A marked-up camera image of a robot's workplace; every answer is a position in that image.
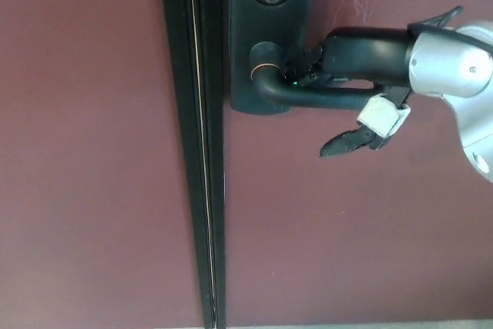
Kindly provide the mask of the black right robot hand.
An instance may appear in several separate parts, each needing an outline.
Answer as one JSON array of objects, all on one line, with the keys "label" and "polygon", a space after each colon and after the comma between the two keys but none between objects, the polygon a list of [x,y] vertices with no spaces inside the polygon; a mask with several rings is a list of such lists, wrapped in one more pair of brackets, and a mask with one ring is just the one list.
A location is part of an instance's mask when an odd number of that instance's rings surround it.
[{"label": "black right robot hand", "polygon": [[283,81],[297,102],[359,112],[357,128],[320,149],[327,158],[386,145],[410,113],[408,64],[414,41],[403,29],[338,28],[286,62]]}]

